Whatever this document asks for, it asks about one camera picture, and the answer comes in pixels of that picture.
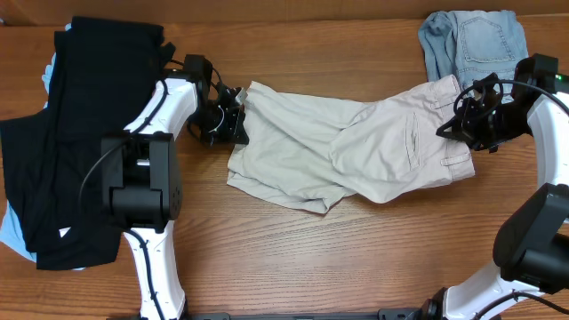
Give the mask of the beige khaki shorts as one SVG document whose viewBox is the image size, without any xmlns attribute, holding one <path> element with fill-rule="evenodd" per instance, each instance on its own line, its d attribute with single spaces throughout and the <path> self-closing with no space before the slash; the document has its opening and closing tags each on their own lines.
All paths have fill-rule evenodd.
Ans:
<svg viewBox="0 0 569 320">
<path fill-rule="evenodd" d="M 354 194 L 385 204 L 470 178 L 467 145 L 436 134 L 453 116 L 459 91 L 456 78 L 446 76 L 359 102 L 253 82 L 244 103 L 249 142 L 235 146 L 227 183 L 273 204 L 325 214 Z"/>
</svg>

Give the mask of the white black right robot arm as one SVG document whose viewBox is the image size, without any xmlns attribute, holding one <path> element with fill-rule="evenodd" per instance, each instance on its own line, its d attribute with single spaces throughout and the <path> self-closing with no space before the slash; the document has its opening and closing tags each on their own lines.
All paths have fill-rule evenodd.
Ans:
<svg viewBox="0 0 569 320">
<path fill-rule="evenodd" d="M 503 102 L 504 85 L 512 87 Z M 494 152 L 523 134 L 533 137 L 538 188 L 501 226 L 493 260 L 465 282 L 443 288 L 421 308 L 384 309 L 380 319 L 498 319 L 517 303 L 534 300 L 566 314 L 545 295 L 568 287 L 568 77 L 556 58 L 534 54 L 517 63 L 507 81 L 491 74 L 461 92 L 442 138 Z"/>
</svg>

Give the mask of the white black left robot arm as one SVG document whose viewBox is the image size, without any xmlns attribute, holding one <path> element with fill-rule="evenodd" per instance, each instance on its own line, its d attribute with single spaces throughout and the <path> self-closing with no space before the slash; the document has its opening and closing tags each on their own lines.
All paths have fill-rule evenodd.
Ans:
<svg viewBox="0 0 569 320">
<path fill-rule="evenodd" d="M 182 130 L 210 147 L 246 145 L 245 92 L 226 86 L 203 55 L 175 62 L 156 82 L 148 104 L 123 132 L 101 142 L 103 211 L 131 247 L 141 293 L 139 319 L 188 319 L 178 277 L 174 222 L 182 207 L 175 141 Z"/>
</svg>

